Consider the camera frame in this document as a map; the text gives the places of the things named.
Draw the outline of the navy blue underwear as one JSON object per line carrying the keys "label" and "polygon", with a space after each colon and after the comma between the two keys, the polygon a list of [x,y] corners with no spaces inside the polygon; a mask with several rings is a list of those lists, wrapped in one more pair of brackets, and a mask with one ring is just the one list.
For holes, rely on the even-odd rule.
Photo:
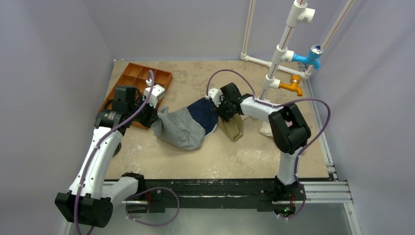
{"label": "navy blue underwear", "polygon": [[211,135],[217,127],[218,115],[214,107],[214,103],[204,97],[187,106],[192,118],[205,130],[205,136]]}

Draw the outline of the grey striped underwear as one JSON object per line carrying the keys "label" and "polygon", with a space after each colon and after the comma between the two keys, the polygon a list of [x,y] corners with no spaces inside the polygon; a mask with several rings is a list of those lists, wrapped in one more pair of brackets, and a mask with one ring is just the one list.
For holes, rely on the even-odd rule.
{"label": "grey striped underwear", "polygon": [[186,107],[173,112],[168,106],[161,107],[151,129],[157,138],[188,151],[200,149],[206,134]]}

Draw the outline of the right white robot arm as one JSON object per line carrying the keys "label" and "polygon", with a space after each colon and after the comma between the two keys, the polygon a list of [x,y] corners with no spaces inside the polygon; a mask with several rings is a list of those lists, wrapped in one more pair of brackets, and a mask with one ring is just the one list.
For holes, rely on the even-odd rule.
{"label": "right white robot arm", "polygon": [[234,83],[208,90],[207,99],[213,101],[213,109],[223,122],[245,115],[270,125],[274,143],[281,152],[275,193],[280,199],[291,196],[297,185],[298,154],[311,137],[311,130],[297,105],[277,105],[258,100],[252,94],[242,95]]}

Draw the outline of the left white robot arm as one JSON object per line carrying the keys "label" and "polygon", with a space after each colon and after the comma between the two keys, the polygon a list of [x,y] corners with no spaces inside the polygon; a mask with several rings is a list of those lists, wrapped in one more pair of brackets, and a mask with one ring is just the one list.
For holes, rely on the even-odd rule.
{"label": "left white robot arm", "polygon": [[110,161],[120,150],[121,140],[133,122],[150,127],[157,119],[160,85],[140,92],[132,85],[119,85],[95,117],[93,138],[81,169],[67,192],[60,192],[55,205],[66,221],[104,228],[115,207],[128,197],[140,200],[146,194],[144,176],[125,173],[111,186],[104,186]]}

